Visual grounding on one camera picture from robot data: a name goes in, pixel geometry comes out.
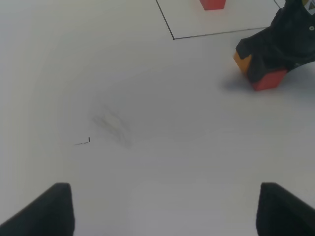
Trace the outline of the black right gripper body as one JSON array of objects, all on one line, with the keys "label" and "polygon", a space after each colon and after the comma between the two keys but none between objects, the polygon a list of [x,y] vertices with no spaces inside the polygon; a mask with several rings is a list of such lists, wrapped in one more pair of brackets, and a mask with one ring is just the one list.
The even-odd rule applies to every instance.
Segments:
[{"label": "black right gripper body", "polygon": [[266,29],[241,39],[236,51],[279,58],[287,71],[315,60],[315,2],[287,0]]}]

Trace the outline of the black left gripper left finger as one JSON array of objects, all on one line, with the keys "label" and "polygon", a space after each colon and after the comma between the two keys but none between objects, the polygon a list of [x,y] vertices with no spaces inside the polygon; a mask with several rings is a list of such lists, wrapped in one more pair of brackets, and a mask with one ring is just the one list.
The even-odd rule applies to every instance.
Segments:
[{"label": "black left gripper left finger", "polygon": [[72,236],[75,216],[69,183],[55,183],[0,225],[2,236]]}]

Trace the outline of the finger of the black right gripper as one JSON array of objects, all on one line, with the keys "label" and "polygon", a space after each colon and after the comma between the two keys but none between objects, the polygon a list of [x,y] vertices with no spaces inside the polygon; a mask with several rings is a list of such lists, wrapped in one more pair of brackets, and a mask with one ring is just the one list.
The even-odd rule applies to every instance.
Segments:
[{"label": "finger of the black right gripper", "polygon": [[272,56],[253,55],[247,71],[247,78],[251,83],[257,83],[266,74],[280,70],[287,71],[281,59]]}]

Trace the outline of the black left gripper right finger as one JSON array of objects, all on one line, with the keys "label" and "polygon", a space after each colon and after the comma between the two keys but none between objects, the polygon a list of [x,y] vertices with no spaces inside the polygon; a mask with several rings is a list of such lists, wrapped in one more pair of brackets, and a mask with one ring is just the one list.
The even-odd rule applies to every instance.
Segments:
[{"label": "black left gripper right finger", "polygon": [[256,230],[259,236],[313,236],[315,209],[279,184],[263,182]]}]

